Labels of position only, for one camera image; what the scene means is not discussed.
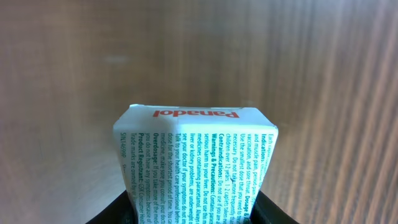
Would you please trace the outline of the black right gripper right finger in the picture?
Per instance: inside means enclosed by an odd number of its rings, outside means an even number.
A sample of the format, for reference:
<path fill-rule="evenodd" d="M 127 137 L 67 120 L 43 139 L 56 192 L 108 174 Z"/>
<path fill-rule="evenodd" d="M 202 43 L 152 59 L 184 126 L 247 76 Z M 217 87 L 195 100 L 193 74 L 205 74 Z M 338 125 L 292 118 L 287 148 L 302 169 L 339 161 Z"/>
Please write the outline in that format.
<path fill-rule="evenodd" d="M 252 224 L 299 224 L 259 191 L 250 215 Z"/>

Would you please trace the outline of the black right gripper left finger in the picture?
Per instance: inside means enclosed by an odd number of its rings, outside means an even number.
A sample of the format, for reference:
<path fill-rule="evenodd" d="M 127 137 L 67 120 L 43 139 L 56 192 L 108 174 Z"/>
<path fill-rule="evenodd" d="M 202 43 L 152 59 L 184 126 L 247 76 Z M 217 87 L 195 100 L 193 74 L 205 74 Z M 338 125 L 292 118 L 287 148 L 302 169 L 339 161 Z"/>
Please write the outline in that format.
<path fill-rule="evenodd" d="M 86 224 L 137 224 L 137 214 L 127 191 L 121 193 L 102 212 Z"/>

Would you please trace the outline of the white green Panadol box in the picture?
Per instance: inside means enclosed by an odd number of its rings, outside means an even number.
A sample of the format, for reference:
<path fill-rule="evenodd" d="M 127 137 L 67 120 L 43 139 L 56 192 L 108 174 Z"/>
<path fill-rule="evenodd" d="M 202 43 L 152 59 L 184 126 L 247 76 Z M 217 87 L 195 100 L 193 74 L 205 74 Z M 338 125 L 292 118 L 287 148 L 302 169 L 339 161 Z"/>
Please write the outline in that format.
<path fill-rule="evenodd" d="M 113 134 L 139 223 L 249 223 L 278 129 L 256 108 L 131 105 Z"/>

